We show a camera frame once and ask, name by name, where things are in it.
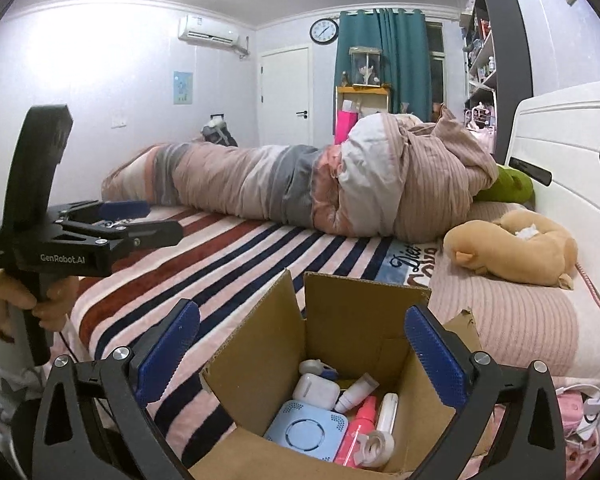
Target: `yellow shelf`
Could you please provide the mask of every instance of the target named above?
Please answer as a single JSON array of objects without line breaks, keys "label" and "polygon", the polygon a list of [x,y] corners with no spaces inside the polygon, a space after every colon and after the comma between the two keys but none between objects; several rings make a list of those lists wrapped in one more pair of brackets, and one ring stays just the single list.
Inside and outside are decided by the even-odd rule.
[{"label": "yellow shelf", "polygon": [[337,86],[338,94],[377,94],[389,95],[388,88],[368,88],[357,86]]}]

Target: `striped bedsheet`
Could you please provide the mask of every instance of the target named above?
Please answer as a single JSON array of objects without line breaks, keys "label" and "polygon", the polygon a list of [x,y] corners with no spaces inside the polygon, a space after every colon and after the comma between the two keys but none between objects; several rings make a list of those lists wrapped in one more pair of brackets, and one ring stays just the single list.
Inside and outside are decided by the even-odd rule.
[{"label": "striped bedsheet", "polygon": [[[198,373],[283,269],[290,269],[304,307],[306,270],[426,286],[438,247],[394,238],[346,238],[184,208],[154,209],[150,218],[179,220],[184,239],[174,248],[133,254],[118,262],[109,278],[83,278],[65,334],[80,358],[101,358],[117,346],[132,345],[179,299],[199,304],[196,342],[162,399],[148,407],[186,467],[233,423],[218,400],[202,390]],[[57,343],[54,351],[65,350]]]}]

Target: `sleeve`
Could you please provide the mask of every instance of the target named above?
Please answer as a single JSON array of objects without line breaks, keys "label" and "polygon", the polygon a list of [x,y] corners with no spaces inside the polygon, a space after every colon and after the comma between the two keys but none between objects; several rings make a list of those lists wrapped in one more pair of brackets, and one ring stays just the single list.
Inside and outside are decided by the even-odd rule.
[{"label": "sleeve", "polygon": [[42,369],[26,368],[16,345],[0,339],[0,451],[15,462],[11,419],[21,402],[42,397]]}]

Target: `white headboard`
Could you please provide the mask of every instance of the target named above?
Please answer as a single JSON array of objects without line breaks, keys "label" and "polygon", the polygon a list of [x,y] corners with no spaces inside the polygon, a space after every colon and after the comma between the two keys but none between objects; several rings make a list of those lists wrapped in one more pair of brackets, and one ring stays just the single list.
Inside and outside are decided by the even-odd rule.
[{"label": "white headboard", "polygon": [[600,293],[600,81],[520,103],[510,156],[552,174],[534,181],[536,211],[565,226],[578,260]]}]

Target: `plush dog toy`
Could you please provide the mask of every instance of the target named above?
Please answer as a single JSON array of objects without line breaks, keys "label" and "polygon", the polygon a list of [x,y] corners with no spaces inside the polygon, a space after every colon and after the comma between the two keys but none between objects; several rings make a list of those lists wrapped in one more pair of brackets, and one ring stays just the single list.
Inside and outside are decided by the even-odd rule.
[{"label": "plush dog toy", "polygon": [[476,274],[490,272],[508,282],[573,290],[569,273],[578,246],[560,224],[526,209],[495,222],[472,220],[454,227],[444,240],[453,263]]}]

